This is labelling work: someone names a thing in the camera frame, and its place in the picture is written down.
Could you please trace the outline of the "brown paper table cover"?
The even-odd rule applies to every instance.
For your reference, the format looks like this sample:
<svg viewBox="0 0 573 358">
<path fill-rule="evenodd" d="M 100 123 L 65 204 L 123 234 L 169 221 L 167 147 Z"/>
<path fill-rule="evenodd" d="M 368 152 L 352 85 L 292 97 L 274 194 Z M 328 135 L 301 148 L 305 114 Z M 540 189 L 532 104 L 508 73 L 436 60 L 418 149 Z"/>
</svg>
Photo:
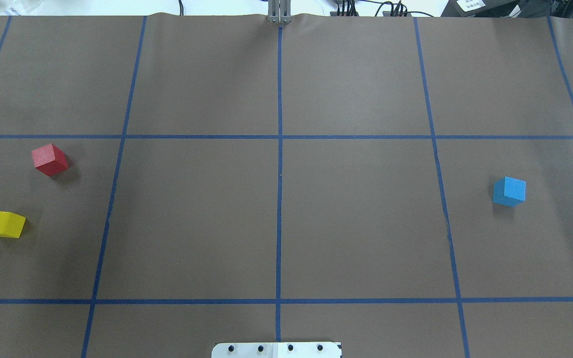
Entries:
<svg viewBox="0 0 573 358">
<path fill-rule="evenodd" d="M 0 358 L 573 358 L 573 19 L 0 16 L 0 211 Z"/>
</svg>

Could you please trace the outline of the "yellow block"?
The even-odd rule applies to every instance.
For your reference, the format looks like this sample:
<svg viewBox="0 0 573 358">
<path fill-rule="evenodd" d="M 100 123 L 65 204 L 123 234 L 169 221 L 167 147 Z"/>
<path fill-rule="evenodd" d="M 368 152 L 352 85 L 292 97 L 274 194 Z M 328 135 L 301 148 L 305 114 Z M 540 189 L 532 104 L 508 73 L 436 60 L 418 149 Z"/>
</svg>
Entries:
<svg viewBox="0 0 573 358">
<path fill-rule="evenodd" d="M 0 237 L 18 239 L 22 235 L 22 231 L 26 222 L 26 218 L 22 215 L 0 211 Z"/>
</svg>

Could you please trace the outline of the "aluminium frame post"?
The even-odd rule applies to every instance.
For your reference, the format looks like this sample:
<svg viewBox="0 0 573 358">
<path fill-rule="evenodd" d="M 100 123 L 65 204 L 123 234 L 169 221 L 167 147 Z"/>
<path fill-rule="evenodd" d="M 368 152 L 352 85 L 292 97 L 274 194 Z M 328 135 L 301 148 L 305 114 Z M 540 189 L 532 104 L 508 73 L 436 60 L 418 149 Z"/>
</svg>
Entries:
<svg viewBox="0 0 573 358">
<path fill-rule="evenodd" d="M 285 25 L 291 23 L 291 0 L 267 0 L 268 22 Z"/>
</svg>

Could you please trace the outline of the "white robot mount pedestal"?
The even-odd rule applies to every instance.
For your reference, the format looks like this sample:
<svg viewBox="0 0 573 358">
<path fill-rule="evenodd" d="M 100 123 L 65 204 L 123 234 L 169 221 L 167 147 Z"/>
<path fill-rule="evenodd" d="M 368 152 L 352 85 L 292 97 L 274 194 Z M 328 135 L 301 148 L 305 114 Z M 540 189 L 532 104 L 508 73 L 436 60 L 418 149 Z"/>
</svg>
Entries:
<svg viewBox="0 0 573 358">
<path fill-rule="evenodd" d="M 251 342 L 214 345 L 212 358 L 341 358 L 336 342 Z"/>
</svg>

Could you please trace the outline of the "blue block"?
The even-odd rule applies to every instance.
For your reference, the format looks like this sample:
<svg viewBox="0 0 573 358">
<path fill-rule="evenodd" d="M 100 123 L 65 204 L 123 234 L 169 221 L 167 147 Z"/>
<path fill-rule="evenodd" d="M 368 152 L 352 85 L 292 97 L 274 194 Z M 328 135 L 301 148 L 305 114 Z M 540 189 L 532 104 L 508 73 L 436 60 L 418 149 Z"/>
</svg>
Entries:
<svg viewBox="0 0 573 358">
<path fill-rule="evenodd" d="M 527 199 L 527 182 L 503 177 L 492 186 L 492 202 L 507 207 L 515 207 Z"/>
</svg>

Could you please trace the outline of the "red block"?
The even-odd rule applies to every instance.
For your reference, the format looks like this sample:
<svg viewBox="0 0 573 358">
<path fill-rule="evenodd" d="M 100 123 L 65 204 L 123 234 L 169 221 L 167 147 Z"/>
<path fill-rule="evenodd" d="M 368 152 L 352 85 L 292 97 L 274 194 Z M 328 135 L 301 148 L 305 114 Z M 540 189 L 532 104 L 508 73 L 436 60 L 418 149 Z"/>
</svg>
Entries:
<svg viewBox="0 0 573 358">
<path fill-rule="evenodd" d="M 54 144 L 39 147 L 30 153 L 34 167 L 46 176 L 55 176 L 70 167 L 64 152 Z"/>
</svg>

